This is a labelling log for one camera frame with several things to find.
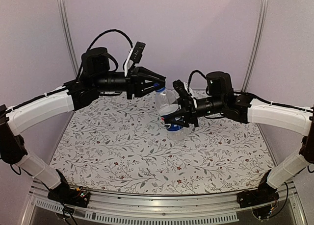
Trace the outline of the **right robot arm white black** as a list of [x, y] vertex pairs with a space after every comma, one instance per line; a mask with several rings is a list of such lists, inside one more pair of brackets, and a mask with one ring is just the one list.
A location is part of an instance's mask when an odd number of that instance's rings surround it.
[[173, 82], [180, 108], [164, 117], [167, 124], [198, 126], [200, 117], [221, 114], [239, 123], [271, 125], [303, 136], [301, 149], [267, 171], [257, 189], [237, 194], [240, 208], [279, 201], [278, 188], [314, 162], [314, 109], [264, 100], [252, 93], [236, 92], [228, 73], [216, 71], [205, 76], [207, 98], [197, 99], [180, 80]]

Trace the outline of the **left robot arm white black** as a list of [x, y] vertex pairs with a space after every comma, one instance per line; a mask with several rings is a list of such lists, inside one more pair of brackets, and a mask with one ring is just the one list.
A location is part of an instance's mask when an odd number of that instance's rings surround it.
[[143, 97], [165, 86], [165, 77], [139, 66], [144, 44], [137, 43], [129, 52], [123, 71], [110, 69], [114, 58], [106, 48], [87, 50], [81, 57], [79, 78], [57, 89], [13, 107], [0, 107], [0, 157], [41, 181], [48, 198], [62, 205], [86, 208], [89, 192], [84, 187], [72, 189], [64, 175], [25, 149], [22, 133], [30, 127], [59, 114], [80, 110], [102, 95], [126, 93], [128, 99]]

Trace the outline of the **Pepsi bottle with blue label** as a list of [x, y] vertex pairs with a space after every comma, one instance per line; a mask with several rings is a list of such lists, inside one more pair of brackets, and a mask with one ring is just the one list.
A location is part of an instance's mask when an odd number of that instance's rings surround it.
[[188, 135], [187, 129], [177, 124], [166, 124], [164, 121], [166, 117], [180, 109], [174, 93], [171, 90], [167, 90], [165, 87], [157, 89], [155, 94], [155, 105], [161, 123], [166, 129], [169, 138], [174, 142], [184, 144]]

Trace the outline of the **blue bottle cap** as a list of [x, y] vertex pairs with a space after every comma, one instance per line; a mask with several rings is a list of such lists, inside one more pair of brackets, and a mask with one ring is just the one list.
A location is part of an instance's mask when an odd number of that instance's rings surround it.
[[155, 83], [154, 84], [154, 89], [155, 89], [156, 92], [162, 92], [164, 90], [164, 88], [165, 87], [163, 85], [159, 84], [159, 83]]

